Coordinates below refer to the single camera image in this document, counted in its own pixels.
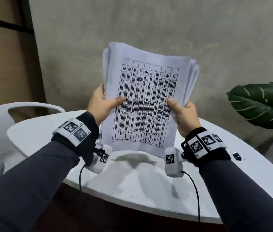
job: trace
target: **round table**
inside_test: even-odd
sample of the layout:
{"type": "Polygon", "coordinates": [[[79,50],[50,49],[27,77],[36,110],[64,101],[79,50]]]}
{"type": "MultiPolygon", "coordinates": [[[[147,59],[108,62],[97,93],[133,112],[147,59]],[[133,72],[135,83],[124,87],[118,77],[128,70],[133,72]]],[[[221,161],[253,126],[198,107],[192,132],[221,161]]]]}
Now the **round table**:
{"type": "MultiPolygon", "coordinates": [[[[7,135],[20,152],[31,156],[50,141],[53,130],[83,112],[85,110],[28,119],[9,128],[7,135]]],[[[200,119],[200,123],[226,143],[229,154],[238,152],[242,155],[244,160],[237,161],[231,156],[232,161],[273,198],[273,165],[233,134],[208,121],[200,119]]],[[[174,146],[182,150],[180,144],[183,141],[177,132],[174,146]]],[[[187,176],[168,177],[164,160],[145,152],[117,151],[112,152],[110,158],[111,161],[100,174],[83,170],[81,184],[84,192],[140,211],[197,221],[196,192],[187,176]]],[[[78,189],[83,165],[81,159],[64,182],[78,189]]],[[[222,224],[198,168],[187,162],[183,163],[183,167],[195,181],[199,192],[201,222],[222,224]]]]}

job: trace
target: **dark red floor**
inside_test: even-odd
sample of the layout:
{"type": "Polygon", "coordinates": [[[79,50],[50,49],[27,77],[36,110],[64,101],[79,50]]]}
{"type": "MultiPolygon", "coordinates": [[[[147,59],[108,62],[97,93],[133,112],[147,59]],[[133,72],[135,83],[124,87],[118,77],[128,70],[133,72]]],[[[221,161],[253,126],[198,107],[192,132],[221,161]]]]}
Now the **dark red floor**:
{"type": "MultiPolygon", "coordinates": [[[[201,231],[225,232],[223,225],[201,224],[201,231]]],[[[184,221],[122,207],[61,184],[32,232],[66,231],[199,231],[184,221]]]]}

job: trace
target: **person's right arm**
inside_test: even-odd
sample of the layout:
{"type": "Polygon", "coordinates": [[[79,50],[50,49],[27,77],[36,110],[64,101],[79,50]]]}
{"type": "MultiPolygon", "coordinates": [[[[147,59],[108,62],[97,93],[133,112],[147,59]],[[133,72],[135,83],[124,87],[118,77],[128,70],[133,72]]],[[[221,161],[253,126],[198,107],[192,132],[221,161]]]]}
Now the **person's right arm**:
{"type": "MultiPolygon", "coordinates": [[[[185,138],[200,128],[195,106],[181,107],[168,99],[185,138]]],[[[218,148],[208,154],[226,152],[218,148]]],[[[212,160],[199,168],[223,224],[231,232],[273,232],[273,198],[231,160],[212,160]]]]}

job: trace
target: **black horizontal strip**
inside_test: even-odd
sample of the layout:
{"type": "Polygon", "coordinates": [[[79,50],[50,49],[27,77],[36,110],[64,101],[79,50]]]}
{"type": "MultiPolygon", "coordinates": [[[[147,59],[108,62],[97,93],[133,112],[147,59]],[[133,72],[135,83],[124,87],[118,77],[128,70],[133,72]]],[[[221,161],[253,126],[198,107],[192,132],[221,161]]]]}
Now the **black horizontal strip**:
{"type": "Polygon", "coordinates": [[[22,27],[17,24],[13,24],[13,23],[7,23],[7,22],[1,21],[1,20],[0,20],[0,27],[15,30],[18,32],[34,33],[34,30],[32,30],[30,28],[22,27]]]}

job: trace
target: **person's left arm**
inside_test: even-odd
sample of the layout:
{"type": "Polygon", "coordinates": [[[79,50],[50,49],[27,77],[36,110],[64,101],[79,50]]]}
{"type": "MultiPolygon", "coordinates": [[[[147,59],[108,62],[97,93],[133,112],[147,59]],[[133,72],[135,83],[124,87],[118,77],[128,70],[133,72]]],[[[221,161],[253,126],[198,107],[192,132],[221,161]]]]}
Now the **person's left arm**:
{"type": "Polygon", "coordinates": [[[124,101],[106,100],[101,85],[89,102],[88,112],[77,117],[91,131],[77,148],[55,134],[50,143],[0,177],[0,231],[30,231],[79,157],[85,162],[92,159],[98,126],[124,101]]]}

